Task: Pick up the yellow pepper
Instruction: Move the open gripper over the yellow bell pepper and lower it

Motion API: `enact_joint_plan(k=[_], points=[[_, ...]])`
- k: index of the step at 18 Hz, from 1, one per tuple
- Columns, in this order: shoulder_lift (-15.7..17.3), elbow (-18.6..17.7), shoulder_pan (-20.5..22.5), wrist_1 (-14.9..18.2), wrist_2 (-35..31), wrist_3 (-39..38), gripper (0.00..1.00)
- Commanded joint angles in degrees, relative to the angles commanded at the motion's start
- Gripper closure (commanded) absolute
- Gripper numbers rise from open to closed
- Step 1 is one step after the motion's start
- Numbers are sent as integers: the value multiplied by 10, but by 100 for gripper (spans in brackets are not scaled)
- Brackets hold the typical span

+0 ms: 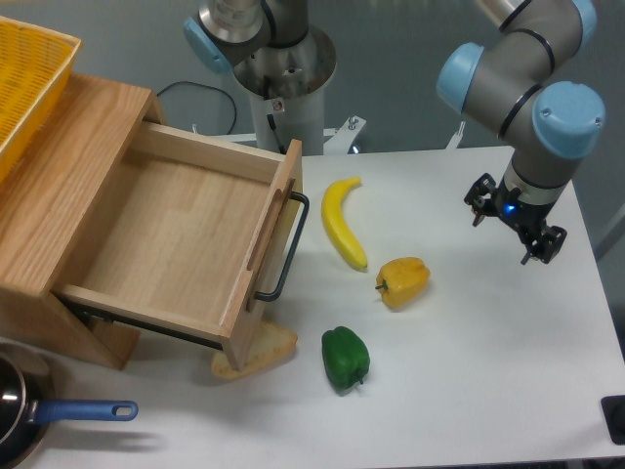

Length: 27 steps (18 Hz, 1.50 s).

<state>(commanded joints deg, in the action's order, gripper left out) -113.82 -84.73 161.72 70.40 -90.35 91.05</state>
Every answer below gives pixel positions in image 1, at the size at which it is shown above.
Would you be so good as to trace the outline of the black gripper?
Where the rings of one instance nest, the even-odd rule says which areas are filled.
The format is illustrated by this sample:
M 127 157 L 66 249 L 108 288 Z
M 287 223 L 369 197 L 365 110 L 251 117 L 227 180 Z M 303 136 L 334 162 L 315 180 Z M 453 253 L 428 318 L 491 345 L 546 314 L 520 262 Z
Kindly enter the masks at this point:
M 514 230 L 525 247 L 521 264 L 537 260 L 549 264 L 560 252 L 567 231 L 546 224 L 553 203 L 534 205 L 520 200 L 521 191 L 498 188 L 488 173 L 481 175 L 470 187 L 464 202 L 472 209 L 477 227 L 485 218 L 497 217 Z

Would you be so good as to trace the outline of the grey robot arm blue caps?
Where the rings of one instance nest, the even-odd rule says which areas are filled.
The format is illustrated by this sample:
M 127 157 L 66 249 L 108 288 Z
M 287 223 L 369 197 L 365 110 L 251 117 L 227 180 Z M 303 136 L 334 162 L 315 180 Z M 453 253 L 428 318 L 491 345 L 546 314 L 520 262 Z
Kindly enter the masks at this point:
M 437 93 L 514 152 L 500 180 L 480 176 L 464 201 L 476 224 L 499 219 L 518 235 L 525 260 L 548 264 L 567 232 L 547 217 L 593 152 L 605 122 L 604 102 L 592 88 L 548 80 L 592 39 L 597 12 L 590 1 L 478 5 L 502 38 L 490 49 L 458 47 L 439 73 Z

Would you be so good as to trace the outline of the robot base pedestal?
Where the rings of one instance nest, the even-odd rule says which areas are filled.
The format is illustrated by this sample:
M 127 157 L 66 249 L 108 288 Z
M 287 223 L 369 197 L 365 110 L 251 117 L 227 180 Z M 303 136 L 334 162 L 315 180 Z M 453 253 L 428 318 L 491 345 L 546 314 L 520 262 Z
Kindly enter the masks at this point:
M 355 150 L 365 122 L 349 117 L 325 133 L 325 89 L 337 68 L 331 38 L 309 20 L 305 1 L 205 1 L 184 23 L 185 38 L 215 73 L 230 73 L 249 98 L 256 144 L 305 155 Z

